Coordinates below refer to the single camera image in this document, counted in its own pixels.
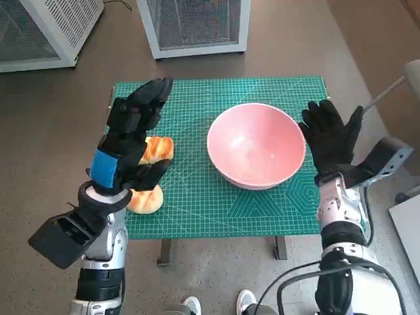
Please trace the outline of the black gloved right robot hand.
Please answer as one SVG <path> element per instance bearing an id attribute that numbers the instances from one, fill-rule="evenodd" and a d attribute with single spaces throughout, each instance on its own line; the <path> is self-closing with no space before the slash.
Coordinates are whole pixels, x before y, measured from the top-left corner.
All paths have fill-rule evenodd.
<path id="1" fill-rule="evenodd" d="M 299 127 L 308 144 L 317 170 L 315 183 L 331 180 L 353 170 L 354 147 L 362 126 L 362 106 L 356 107 L 349 121 L 343 120 L 334 104 L 328 100 L 310 101 L 301 112 Z"/>

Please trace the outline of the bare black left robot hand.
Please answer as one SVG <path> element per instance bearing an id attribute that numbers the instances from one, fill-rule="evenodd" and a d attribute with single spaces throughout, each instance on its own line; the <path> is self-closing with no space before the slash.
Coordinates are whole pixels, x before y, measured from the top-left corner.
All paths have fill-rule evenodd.
<path id="1" fill-rule="evenodd" d="M 94 153 L 89 176 L 101 195 L 116 195 L 123 190 L 153 190 L 171 162 L 168 158 L 141 165 L 146 152 L 146 132 L 159 122 L 160 112 L 172 90 L 170 78 L 153 79 L 126 98 L 116 98 Z"/>

